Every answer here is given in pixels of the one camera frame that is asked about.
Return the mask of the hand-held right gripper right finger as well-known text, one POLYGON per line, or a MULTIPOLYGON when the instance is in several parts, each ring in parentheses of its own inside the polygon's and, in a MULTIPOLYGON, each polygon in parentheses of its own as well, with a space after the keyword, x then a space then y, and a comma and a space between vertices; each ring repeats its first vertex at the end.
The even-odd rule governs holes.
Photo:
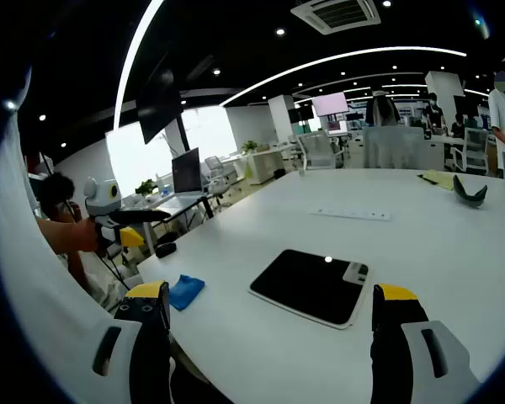
POLYGON ((372 403, 464 403, 480 388, 466 347, 410 290, 375 284, 371 328, 372 403))

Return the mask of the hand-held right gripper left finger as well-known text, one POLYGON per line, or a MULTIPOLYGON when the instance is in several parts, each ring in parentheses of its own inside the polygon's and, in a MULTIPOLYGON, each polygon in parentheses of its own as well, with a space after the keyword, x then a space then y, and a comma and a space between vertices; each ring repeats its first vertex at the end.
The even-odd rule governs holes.
POLYGON ((72 362, 76 403, 171 403, 169 285, 129 290, 99 322, 72 362))

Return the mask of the person's left hand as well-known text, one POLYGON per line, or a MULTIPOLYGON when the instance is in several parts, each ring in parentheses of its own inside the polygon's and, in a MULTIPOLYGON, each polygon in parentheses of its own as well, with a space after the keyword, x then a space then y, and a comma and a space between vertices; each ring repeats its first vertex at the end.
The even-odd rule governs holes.
POLYGON ((71 224, 72 248, 76 251, 95 252, 99 247, 98 233, 92 219, 83 219, 71 224))

